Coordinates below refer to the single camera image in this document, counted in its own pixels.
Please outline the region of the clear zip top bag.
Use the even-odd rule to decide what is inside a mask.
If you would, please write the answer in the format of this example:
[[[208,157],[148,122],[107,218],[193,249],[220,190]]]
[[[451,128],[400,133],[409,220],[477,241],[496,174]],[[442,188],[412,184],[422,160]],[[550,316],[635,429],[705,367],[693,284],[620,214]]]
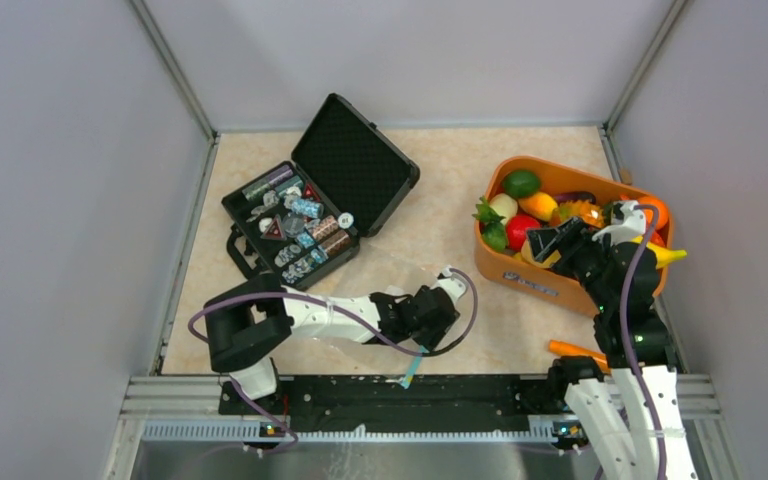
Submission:
[[[472,296],[472,311],[464,330],[448,344],[446,335],[461,314],[457,303]],[[419,287],[416,293],[398,294],[394,289],[373,292],[365,297],[323,297],[319,312],[311,303],[304,305],[306,327],[314,337],[351,340],[358,344],[389,346],[412,358],[405,374],[397,379],[404,390],[417,377],[421,360],[439,357],[459,346],[473,329],[478,311],[474,282],[463,271],[446,267],[432,285]]]

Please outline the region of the yellow orange peach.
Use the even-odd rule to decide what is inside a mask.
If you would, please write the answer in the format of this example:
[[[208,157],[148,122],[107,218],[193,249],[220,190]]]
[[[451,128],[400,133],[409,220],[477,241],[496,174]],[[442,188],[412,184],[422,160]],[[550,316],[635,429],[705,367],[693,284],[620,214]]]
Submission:
[[[541,253],[543,250],[544,246],[541,244],[526,241],[522,246],[520,255],[522,256],[522,260],[524,262],[529,263],[536,268],[548,270],[561,260],[561,254],[558,251],[554,251],[544,260],[539,261],[537,259],[537,254]]]

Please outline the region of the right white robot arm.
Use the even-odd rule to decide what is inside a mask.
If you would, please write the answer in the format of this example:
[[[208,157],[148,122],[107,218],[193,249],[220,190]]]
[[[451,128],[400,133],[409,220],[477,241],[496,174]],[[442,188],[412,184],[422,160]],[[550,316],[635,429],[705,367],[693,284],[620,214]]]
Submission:
[[[654,308],[656,255],[651,223],[593,231],[579,218],[531,230],[537,261],[559,254],[557,269],[579,282],[597,308],[594,330],[609,376],[594,360],[563,356],[546,385],[549,404],[573,412],[605,479],[697,479],[678,407],[676,353]]]

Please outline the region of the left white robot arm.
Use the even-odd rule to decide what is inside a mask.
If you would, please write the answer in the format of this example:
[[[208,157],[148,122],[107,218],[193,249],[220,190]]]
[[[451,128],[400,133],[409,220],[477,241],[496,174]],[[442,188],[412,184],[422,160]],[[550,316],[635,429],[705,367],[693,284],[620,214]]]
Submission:
[[[445,354],[461,343],[440,343],[460,314],[458,301],[473,294],[472,281],[446,269],[414,294],[373,292],[338,298],[298,291],[276,274],[260,274],[209,300],[194,314],[205,322],[213,372],[226,374],[257,413],[279,404],[281,393],[272,352],[287,339],[334,338],[386,345],[413,357]]]

